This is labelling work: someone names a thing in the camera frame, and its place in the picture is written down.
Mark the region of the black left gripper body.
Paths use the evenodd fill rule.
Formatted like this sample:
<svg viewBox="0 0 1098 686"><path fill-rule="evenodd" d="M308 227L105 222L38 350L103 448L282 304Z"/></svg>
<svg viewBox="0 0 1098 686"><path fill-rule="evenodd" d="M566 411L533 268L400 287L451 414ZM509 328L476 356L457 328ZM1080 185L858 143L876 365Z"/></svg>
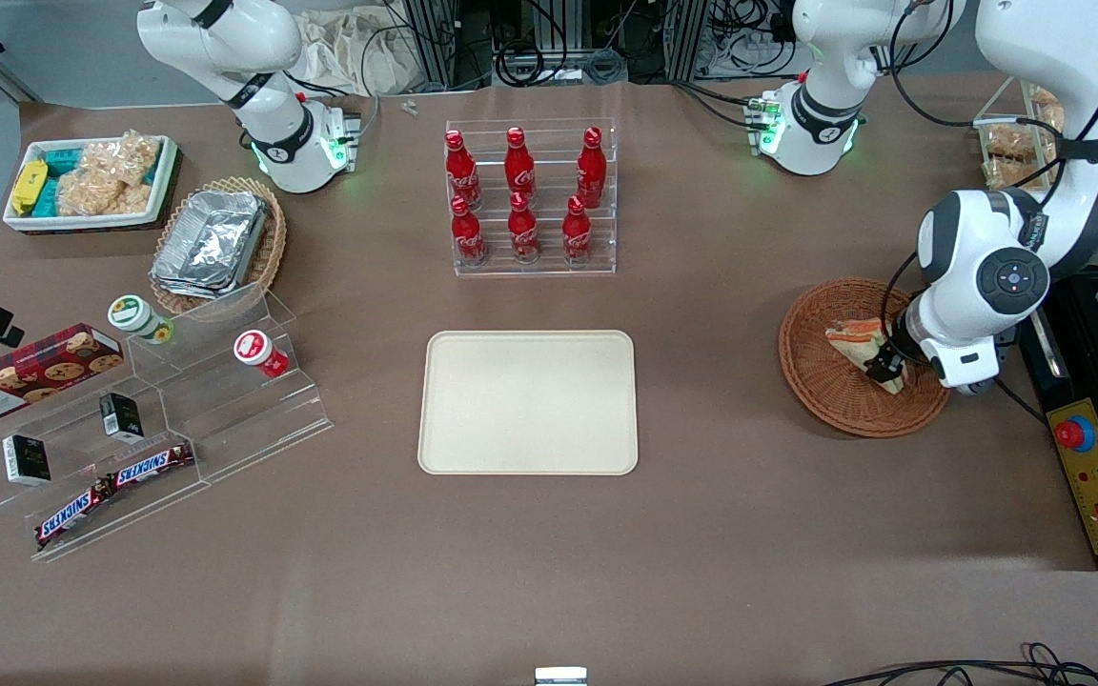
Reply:
<svg viewBox="0 0 1098 686"><path fill-rule="evenodd" d="M896 352L896 376L898 369L905 363L933 368L932 360L925 355L923 348L909 329L909 325L915 320L915 301L910 301L893 318L888 317L888 304L889 301L882 301L879 310L881 331L884 334L884 344L881 347L890 347Z"/></svg>

